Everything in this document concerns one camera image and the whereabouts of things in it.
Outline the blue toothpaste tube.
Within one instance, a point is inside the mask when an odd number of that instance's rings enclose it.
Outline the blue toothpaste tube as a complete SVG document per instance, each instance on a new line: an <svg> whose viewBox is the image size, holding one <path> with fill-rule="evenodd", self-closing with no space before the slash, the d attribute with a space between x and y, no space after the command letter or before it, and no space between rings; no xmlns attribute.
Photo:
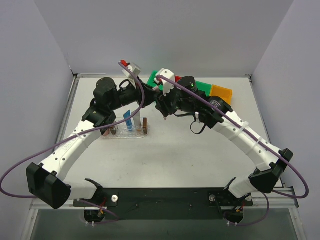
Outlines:
<svg viewBox="0 0 320 240"><path fill-rule="evenodd" d="M133 131L133 123L132 123L130 116L131 116L131 111L128 110L124 113L123 118L126 119L125 124L126 124L127 130L129 132L132 132Z"/></svg>

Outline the pink cup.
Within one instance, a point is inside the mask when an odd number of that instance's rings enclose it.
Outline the pink cup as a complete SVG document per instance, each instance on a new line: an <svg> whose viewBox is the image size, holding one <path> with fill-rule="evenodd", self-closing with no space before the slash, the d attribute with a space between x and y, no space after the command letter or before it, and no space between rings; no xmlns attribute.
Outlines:
<svg viewBox="0 0 320 240"><path fill-rule="evenodd" d="M104 133L104 136L107 136L107 135L109 135L109 134L110 134L110 129L107 128L106 131L105 131L105 133Z"/></svg>

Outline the clear rack with brown ends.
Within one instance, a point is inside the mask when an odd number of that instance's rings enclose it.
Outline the clear rack with brown ends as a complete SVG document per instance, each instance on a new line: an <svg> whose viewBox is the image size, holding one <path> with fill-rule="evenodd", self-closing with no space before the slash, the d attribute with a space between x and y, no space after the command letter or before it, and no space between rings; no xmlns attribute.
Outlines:
<svg viewBox="0 0 320 240"><path fill-rule="evenodd" d="M146 118L131 118L112 126L106 136L114 139L139 139L148 135L149 126Z"/></svg>

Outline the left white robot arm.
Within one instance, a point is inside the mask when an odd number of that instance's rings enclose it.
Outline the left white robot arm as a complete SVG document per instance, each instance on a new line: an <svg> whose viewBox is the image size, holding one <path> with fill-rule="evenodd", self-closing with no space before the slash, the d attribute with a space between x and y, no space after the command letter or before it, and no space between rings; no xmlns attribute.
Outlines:
<svg viewBox="0 0 320 240"><path fill-rule="evenodd" d="M85 199L90 205L101 203L103 194L96 186L71 186L64 183L68 172L86 149L116 121L115 110L134 102L143 107L152 104L159 94L151 86L140 82L116 85L110 77L98 80L94 98L81 121L66 140L49 157L39 164L31 163L26 169L31 194L58 209L71 199Z"/></svg>

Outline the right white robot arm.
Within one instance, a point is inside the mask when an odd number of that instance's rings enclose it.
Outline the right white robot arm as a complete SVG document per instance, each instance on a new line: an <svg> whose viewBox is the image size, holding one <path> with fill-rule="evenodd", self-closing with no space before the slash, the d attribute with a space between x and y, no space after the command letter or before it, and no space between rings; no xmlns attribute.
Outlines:
<svg viewBox="0 0 320 240"><path fill-rule="evenodd" d="M274 190L287 167L285 162L293 157L289 149L281 150L268 143L221 97L208 96L199 90L194 77L180 78L178 84L183 88L162 79L155 78L154 81L162 86L156 98L156 108L165 117L177 111L192 115L195 122L225 136L254 163L253 173L229 182L227 189L232 195L240 199L252 192L269 194Z"/></svg>

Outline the clear textured acrylic tray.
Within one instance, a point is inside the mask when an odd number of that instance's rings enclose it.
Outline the clear textured acrylic tray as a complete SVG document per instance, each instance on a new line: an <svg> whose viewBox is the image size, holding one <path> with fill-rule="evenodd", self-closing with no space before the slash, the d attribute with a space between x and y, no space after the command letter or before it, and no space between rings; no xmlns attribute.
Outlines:
<svg viewBox="0 0 320 240"><path fill-rule="evenodd" d="M141 139L148 135L150 132L150 125L147 118L141 119L141 131L137 131L134 122L133 131L129 132L126 126L126 122L117 124L109 129L110 133L107 136L102 135L102 139Z"/></svg>

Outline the green bin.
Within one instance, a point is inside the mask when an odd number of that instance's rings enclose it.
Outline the green bin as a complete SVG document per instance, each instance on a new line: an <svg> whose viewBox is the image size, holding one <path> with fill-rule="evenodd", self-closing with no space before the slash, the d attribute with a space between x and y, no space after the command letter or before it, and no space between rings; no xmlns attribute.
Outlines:
<svg viewBox="0 0 320 240"><path fill-rule="evenodd" d="M160 84L160 82L157 80L157 78L156 78L156 76L158 75L158 71L156 71L156 70L154 70L152 73L151 73L151 75L150 75L150 77L149 77L149 79L148 79L148 81L147 81L147 85L149 85L149 86L151 86L152 88L154 88L154 87L159 87L161 84Z"/></svg>
<svg viewBox="0 0 320 240"><path fill-rule="evenodd" d="M212 88L212 85L211 84L208 84L208 83L204 83L204 82L201 82L201 81L195 81L196 83L196 86L198 88L199 91L203 91L205 92L205 94L207 96L210 95L210 92L211 92L211 88Z"/></svg>

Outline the far green bin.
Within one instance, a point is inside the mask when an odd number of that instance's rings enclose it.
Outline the far green bin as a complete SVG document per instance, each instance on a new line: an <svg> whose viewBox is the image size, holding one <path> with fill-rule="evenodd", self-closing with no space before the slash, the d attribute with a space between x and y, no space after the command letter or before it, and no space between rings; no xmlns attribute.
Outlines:
<svg viewBox="0 0 320 240"><path fill-rule="evenodd" d="M148 79L148 81L147 81L147 85L149 85L149 86L151 86L152 88L154 88L154 87L159 87L161 84L160 84L160 82L157 80L157 78L156 78L156 76L158 75L158 71L156 71L156 70L154 70L152 73L151 73L151 75L150 75L150 77L149 77L149 79Z"/></svg>

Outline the yellow bin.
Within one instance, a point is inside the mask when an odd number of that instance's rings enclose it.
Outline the yellow bin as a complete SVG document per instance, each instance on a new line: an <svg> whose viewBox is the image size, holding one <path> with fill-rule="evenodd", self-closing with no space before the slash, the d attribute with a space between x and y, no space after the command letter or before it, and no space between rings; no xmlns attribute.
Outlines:
<svg viewBox="0 0 320 240"><path fill-rule="evenodd" d="M210 89L211 97L217 96L223 99L225 102L227 102L229 105L231 104L232 96L233 96L233 90L225 87L221 87L218 85L212 85Z"/></svg>

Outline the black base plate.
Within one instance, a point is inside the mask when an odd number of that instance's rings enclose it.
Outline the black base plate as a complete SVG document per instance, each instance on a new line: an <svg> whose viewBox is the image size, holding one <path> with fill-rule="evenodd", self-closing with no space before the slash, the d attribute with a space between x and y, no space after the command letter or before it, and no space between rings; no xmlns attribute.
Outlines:
<svg viewBox="0 0 320 240"><path fill-rule="evenodd" d="M91 199L74 200L74 207L96 204L121 220L220 220L225 210L253 206L222 187L101 188Z"/></svg>

